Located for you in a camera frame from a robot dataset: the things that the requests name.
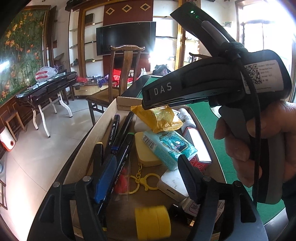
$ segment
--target hand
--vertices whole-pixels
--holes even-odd
[[[247,122],[249,134],[255,137],[255,121]],[[269,138],[277,133],[284,132],[286,146],[286,160],[284,182],[290,180],[296,174],[296,104],[278,101],[270,104],[261,112],[261,138]],[[247,187],[254,184],[253,160],[250,160],[250,149],[243,141],[236,139],[225,121],[220,118],[217,121],[214,132],[215,139],[223,139],[227,155],[232,159],[237,171],[238,179]]]

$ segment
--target white floor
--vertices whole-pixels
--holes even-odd
[[[40,114],[35,130],[33,121],[26,126],[27,132],[21,131],[18,141],[11,152],[2,158],[4,173],[0,179],[6,183],[8,210],[0,207],[0,214],[19,241],[26,241],[35,214],[51,184],[61,168],[92,127],[86,100],[70,101],[73,117],[67,110],[55,104],[44,111],[47,137]],[[101,113],[95,112],[96,120]]]

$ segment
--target television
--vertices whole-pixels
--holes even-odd
[[[110,46],[137,45],[151,53],[155,45],[156,22],[133,22],[103,26],[96,29],[96,54],[111,53]]]

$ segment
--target green table surface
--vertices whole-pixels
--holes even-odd
[[[144,86],[152,83],[158,78],[159,77],[151,76]],[[140,92],[137,97],[143,98],[142,92]],[[233,183],[235,180],[237,180],[237,175],[232,165],[232,161],[230,157],[225,152],[224,140],[214,139],[214,130],[215,130],[216,122],[218,118],[211,111],[209,104],[207,102],[190,104],[189,106],[192,108],[193,112],[195,113],[196,117],[198,118],[202,127],[204,128],[207,136],[209,137],[210,142],[212,143],[212,146],[216,152],[216,155],[218,157],[218,160],[224,172],[226,182]],[[249,195],[252,197],[252,188],[246,187],[246,189]],[[257,206],[257,210],[260,214],[260,217],[263,223],[267,223],[275,215],[277,215],[283,208],[284,208],[284,202],[282,200],[275,205],[258,203],[258,206]]]

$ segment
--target yellow tape roll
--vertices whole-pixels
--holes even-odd
[[[170,218],[165,206],[136,208],[135,215],[140,241],[170,237]]]

